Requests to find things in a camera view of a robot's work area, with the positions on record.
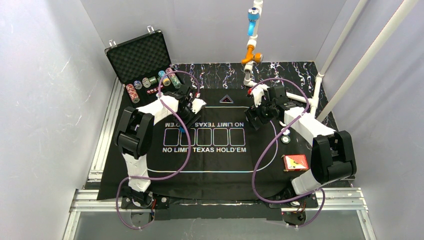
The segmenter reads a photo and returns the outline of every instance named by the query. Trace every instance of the blue pipe fitting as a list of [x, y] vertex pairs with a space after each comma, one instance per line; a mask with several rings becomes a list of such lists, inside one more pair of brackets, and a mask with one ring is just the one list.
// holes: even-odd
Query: blue pipe fitting
[[247, 18], [249, 19], [249, 29], [247, 30], [247, 35], [249, 37], [253, 36], [255, 30], [256, 21], [261, 15], [259, 14], [259, 9], [252, 7], [247, 11]]

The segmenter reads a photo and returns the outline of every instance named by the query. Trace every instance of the poker chip case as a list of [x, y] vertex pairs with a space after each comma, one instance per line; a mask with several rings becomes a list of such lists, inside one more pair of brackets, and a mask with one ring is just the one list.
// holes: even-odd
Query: poker chip case
[[[154, 102], [157, 99], [156, 93], [160, 79], [158, 72], [165, 71], [171, 65], [163, 32], [161, 30], [149, 30], [149, 33], [145, 35], [120, 44], [115, 44], [113, 40], [109, 43], [111, 47], [106, 48], [104, 52], [119, 81], [126, 89], [134, 89], [139, 97], [139, 100], [131, 101], [132, 106], [138, 108]], [[157, 78], [156, 84], [149, 87], [143, 86], [140, 89], [128, 86], [137, 85], [138, 81], [142, 82], [144, 78], [151, 77]], [[176, 88], [172, 84], [168, 86], [162, 84], [161, 91], [176, 91]], [[124, 91], [124, 95], [130, 100], [133, 97], [127, 90]]]

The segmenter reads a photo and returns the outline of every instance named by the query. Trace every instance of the black marble surface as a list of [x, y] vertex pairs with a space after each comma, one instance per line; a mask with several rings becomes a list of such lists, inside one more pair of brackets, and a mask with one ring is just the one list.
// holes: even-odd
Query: black marble surface
[[[201, 88], [209, 89], [243, 89], [244, 66], [241, 63], [205, 63], [205, 64], [176, 64], [176, 70], [188, 72], [195, 76]], [[253, 66], [252, 79], [259, 82], [269, 78], [284, 78], [293, 81], [306, 94], [312, 98], [315, 88], [315, 76], [318, 71], [315, 63], [311, 61], [303, 62], [262, 62]], [[190, 76], [180, 74], [184, 82], [192, 81]], [[282, 85], [282, 81], [270, 81], [269, 86]], [[298, 90], [289, 83], [284, 86], [287, 92], [300, 95]], [[319, 104], [316, 110], [318, 116], [328, 103], [326, 94], [321, 87], [319, 93]], [[337, 130], [333, 114], [330, 113], [323, 122], [326, 126]]]

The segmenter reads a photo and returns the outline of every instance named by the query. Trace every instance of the poker chip stack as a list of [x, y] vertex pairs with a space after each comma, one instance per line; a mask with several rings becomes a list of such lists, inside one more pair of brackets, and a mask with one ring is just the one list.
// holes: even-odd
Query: poker chip stack
[[[165, 71], [159, 71], [158, 75], [159, 75], [160, 78], [162, 78], [165, 75]], [[163, 79], [162, 83], [165, 86], [169, 86], [171, 84], [171, 80], [166, 76]]]
[[142, 89], [143, 85], [141, 81], [134, 81], [134, 87], [135, 89]]
[[143, 83], [143, 86], [145, 88], [147, 88], [147, 89], [150, 88], [150, 81], [147, 77], [143, 78], [143, 80], [141, 80], [141, 82]]
[[134, 85], [128, 84], [127, 86], [125, 86], [125, 88], [126, 88], [126, 91], [128, 92], [129, 97], [131, 98], [131, 101], [133, 103], [136, 104], [136, 103], [140, 102], [139, 95], [137, 94], [137, 91], [134, 88]]
[[156, 79], [155, 76], [149, 77], [148, 81], [150, 82], [150, 85], [155, 85], [158, 83], [158, 80]]
[[[172, 70], [170, 67], [168, 67], [165, 71], [166, 71], [167, 74], [169, 74], [170, 72], [173, 72], [174, 70]], [[179, 89], [181, 87], [181, 82], [178, 79], [177, 75], [175, 75], [175, 73], [171, 73], [168, 76], [171, 79], [171, 82], [172, 82], [173, 86], [176, 89]]]

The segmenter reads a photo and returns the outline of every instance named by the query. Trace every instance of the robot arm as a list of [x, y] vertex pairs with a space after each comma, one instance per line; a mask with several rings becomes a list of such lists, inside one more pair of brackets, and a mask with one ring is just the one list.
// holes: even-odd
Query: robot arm
[[[303, 107], [297, 106], [285, 111], [284, 122], [291, 122], [303, 110]], [[305, 113], [291, 127], [312, 146], [309, 170], [291, 181], [297, 195], [356, 173], [352, 137], [347, 131], [335, 131], [310, 113]]]
[[[255, 91], [258, 88], [259, 85], [249, 92], [254, 104], [245, 111], [255, 130], [272, 119], [283, 119], [288, 124], [305, 110], [288, 99], [284, 86], [268, 87], [267, 95], [261, 92], [263, 88]], [[335, 131], [310, 113], [304, 113], [291, 127], [312, 146], [310, 169], [291, 181], [297, 195], [356, 173], [352, 137], [347, 131]]]
[[[193, 90], [182, 85], [177, 92], [166, 92], [160, 99], [146, 106], [124, 109], [113, 141], [125, 159], [129, 176], [149, 176], [146, 153], [152, 145], [153, 127], [172, 114], [162, 105], [161, 100], [190, 127], [200, 118], [199, 111], [206, 105], [198, 96], [193, 96]], [[130, 178], [128, 186], [137, 192], [145, 192], [150, 182], [147, 179]]]

